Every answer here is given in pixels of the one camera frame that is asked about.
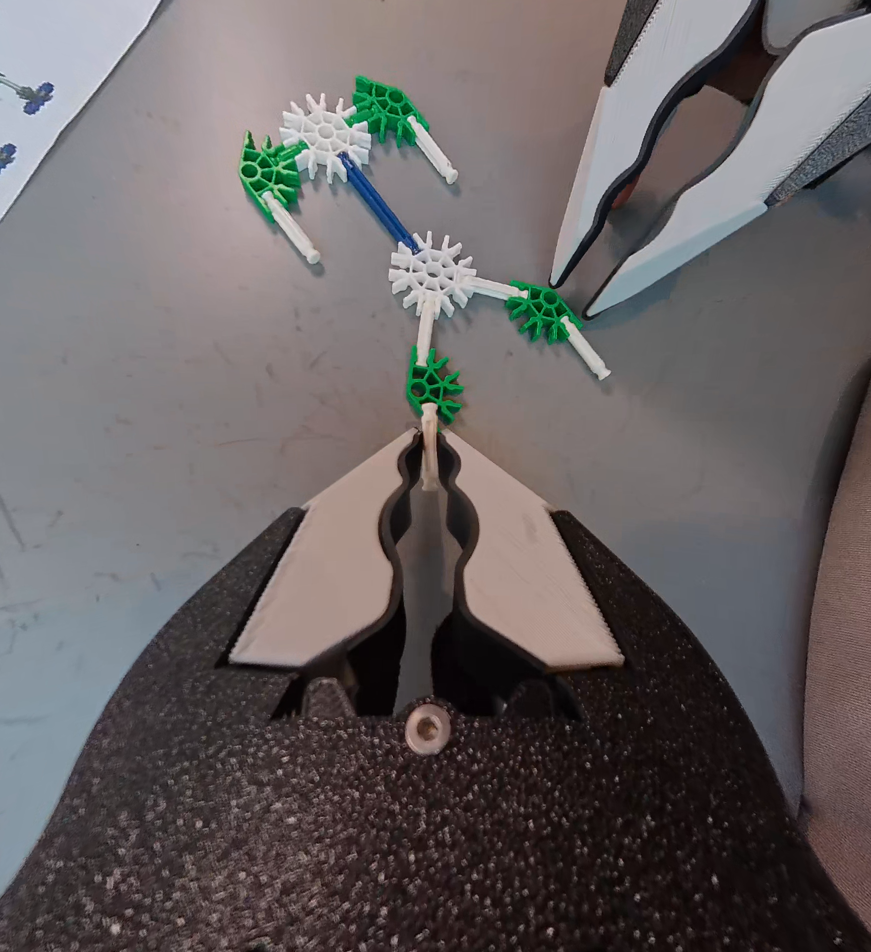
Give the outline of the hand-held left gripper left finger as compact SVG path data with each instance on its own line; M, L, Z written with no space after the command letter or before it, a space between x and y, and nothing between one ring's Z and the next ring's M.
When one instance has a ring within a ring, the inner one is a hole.
M393 618L402 595L396 543L411 522L420 443L420 431L408 430L310 499L229 662L302 671Z

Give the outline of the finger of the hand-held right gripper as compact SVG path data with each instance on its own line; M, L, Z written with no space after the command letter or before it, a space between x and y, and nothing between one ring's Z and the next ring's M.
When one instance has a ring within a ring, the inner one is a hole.
M560 228L558 289L642 173L665 123L743 43L756 1L628 1Z
M784 203L766 200L870 94L871 12L808 30L772 66L730 148L672 199L587 304L586 317L632 298Z

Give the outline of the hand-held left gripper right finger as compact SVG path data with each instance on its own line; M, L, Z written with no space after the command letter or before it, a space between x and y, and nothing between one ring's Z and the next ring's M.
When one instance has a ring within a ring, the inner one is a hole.
M438 459L466 620L546 672L621 666L549 504L453 433L439 436Z

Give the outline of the green fan toy connector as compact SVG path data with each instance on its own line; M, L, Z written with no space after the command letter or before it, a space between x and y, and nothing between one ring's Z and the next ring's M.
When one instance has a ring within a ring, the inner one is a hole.
M454 422L456 414L462 409L460 394L464 390L458 377L459 373L449 366L448 356L438 356L435 348L421 356L417 346L412 346L405 395L418 418L423 417L425 408L430 408L440 424Z
M583 329L583 322L557 291L522 281L513 281L511 287L516 292L505 302L509 318L521 320L519 333L527 334L532 341L544 337L551 345L567 341L569 327Z

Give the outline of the white snowflake toy connector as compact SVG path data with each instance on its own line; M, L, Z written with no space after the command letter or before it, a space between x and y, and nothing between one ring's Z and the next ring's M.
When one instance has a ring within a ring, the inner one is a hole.
M429 307L435 319L441 313L452 316L456 304L465 307L475 293L477 270L471 267L472 257L459 258L461 252L462 245L452 244L447 235L441 246L434 246L432 232L425 240L415 234L412 246L399 242L391 256L389 281L394 294L405 294L403 307L414 305L417 316Z

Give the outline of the green white toy connector assembly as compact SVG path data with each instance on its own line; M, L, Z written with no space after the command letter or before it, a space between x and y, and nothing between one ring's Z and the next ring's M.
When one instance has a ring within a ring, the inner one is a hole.
M330 108L325 94L306 96L306 106L291 103L282 113L278 140L265 136L257 142L244 134L239 158L239 179L247 196L263 217L279 227L310 266L321 255L291 207L299 200L302 178L314 180L323 170L328 184L335 180L351 185L370 212L396 243L418 250L418 240L398 219L363 172L370 161L373 139L419 149L439 176L453 184L457 170L432 136L426 118L401 88L358 75L352 101L339 99Z

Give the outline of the grey desk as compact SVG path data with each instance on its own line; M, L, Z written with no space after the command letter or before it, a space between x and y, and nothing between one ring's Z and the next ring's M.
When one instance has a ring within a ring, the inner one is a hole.
M373 147L415 232L546 282L623 2L171 2L0 224L0 895L156 631L288 506L395 435L416 320L389 236L307 183L308 268L238 180L243 133L356 74L460 175ZM871 147L532 345L474 298L436 345L461 437L571 510L722 667L792 803L811 593L871 369Z

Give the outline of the person's right hand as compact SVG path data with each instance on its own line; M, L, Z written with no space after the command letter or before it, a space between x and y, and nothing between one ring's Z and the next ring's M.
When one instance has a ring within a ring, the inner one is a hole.
M764 48L761 30L756 27L732 59L706 79L705 85L749 106L774 62L775 56Z

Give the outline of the folded paper instruction sheet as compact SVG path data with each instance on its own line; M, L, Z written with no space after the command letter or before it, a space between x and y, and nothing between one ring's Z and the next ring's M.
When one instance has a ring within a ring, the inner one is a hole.
M157 1L0 1L0 220Z

